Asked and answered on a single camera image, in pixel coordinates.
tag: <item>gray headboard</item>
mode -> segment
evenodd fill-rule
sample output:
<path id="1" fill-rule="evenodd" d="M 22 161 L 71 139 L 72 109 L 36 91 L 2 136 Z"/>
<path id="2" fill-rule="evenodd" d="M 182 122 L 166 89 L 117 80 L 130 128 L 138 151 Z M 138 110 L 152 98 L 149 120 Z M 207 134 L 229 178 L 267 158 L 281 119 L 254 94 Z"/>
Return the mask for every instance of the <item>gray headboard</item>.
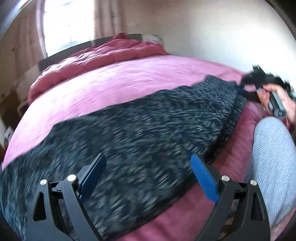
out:
<path id="1" fill-rule="evenodd" d="M 86 48 L 89 48 L 91 47 L 92 45 L 92 42 L 94 43 L 93 46 L 100 46 L 104 43 L 106 43 L 108 40 L 110 40 L 113 36 L 111 37 L 105 37 L 105 38 L 101 38 L 101 39 L 95 39 L 93 41 L 88 41 L 88 42 L 85 42 L 85 43 L 82 43 L 82 44 L 78 44 L 78 45 L 75 45 L 75 46 L 72 46 L 70 48 L 67 48 L 65 50 L 62 50 L 52 56 L 49 56 L 43 60 L 41 60 L 39 63 L 38 63 L 38 66 L 39 66 L 39 70 L 40 72 L 42 72 L 43 70 L 45 70 L 48 66 L 52 65 L 52 64 L 55 64 L 57 63 L 59 60 L 61 59 L 65 59 L 69 56 L 71 56 L 72 54 L 80 51 L 80 50 L 83 50 L 83 49 L 86 49 Z M 135 39 L 135 40 L 139 40 L 139 41 L 142 41 L 142 35 L 141 34 L 128 34 L 128 37 L 130 39 Z"/>

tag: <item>knee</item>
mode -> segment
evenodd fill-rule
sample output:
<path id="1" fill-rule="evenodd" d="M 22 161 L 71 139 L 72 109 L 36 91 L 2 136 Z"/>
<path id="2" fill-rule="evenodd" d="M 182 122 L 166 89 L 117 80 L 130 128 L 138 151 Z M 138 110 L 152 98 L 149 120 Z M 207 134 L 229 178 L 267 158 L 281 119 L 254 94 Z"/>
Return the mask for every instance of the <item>knee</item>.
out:
<path id="1" fill-rule="evenodd" d="M 269 133 L 270 135 L 274 133 L 289 133 L 287 127 L 284 123 L 272 116 L 265 117 L 260 120 L 255 128 L 255 135 L 259 133 Z"/>

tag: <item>gray knit pants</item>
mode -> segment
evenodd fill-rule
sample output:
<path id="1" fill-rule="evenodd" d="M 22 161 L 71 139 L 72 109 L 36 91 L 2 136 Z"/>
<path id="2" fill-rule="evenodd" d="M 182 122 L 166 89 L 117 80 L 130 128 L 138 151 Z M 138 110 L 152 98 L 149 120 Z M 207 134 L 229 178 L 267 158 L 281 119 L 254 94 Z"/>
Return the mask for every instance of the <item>gray knit pants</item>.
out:
<path id="1" fill-rule="evenodd" d="M 296 147 L 285 125 L 266 117 L 255 128 L 252 158 L 245 182 L 258 182 L 270 227 L 296 205 Z"/>

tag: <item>silver screw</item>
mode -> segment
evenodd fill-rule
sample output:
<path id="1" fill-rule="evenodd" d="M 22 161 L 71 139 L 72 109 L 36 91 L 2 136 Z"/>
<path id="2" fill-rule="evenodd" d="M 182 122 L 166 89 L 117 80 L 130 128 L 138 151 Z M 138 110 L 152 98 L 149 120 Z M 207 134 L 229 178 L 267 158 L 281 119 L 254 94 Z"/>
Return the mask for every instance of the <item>silver screw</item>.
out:
<path id="1" fill-rule="evenodd" d="M 251 183 L 251 185 L 253 185 L 253 186 L 256 186 L 256 185 L 257 185 L 257 182 L 256 182 L 255 180 L 251 180 L 250 183 Z"/>
<path id="2" fill-rule="evenodd" d="M 225 182 L 228 182 L 228 181 L 230 180 L 229 176 L 226 176 L 226 175 L 223 175 L 223 176 L 221 177 L 221 179 L 222 179 L 223 181 L 225 181 Z"/>
<path id="3" fill-rule="evenodd" d="M 42 179 L 42 180 L 40 181 L 40 185 L 45 185 L 45 184 L 47 184 L 47 180 L 46 180 L 46 179 Z"/>
<path id="4" fill-rule="evenodd" d="M 67 179 L 68 179 L 69 182 L 72 182 L 72 181 L 74 181 L 74 180 L 76 179 L 76 175 L 71 174 L 71 175 L 69 175 L 69 176 L 67 177 Z"/>

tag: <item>bed sheet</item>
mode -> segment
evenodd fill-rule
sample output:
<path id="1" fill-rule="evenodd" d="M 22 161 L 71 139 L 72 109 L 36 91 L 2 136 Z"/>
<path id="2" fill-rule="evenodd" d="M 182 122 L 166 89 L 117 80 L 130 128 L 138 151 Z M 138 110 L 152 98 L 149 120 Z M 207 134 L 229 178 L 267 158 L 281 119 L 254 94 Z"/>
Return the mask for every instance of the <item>bed sheet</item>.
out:
<path id="1" fill-rule="evenodd" d="M 30 105 L 11 139 L 3 168 L 38 145 L 58 122 L 161 89 L 193 85 L 203 81 L 208 74 L 239 83 L 244 73 L 205 60 L 152 56 L 110 64 L 66 80 Z M 245 106 L 233 136 L 214 162 L 220 173 L 236 181 L 243 180 L 252 150 L 254 128 L 265 115 L 259 104 L 249 102 Z M 118 240 L 193 240 L 212 207 L 213 204 L 196 184 L 166 212 Z"/>

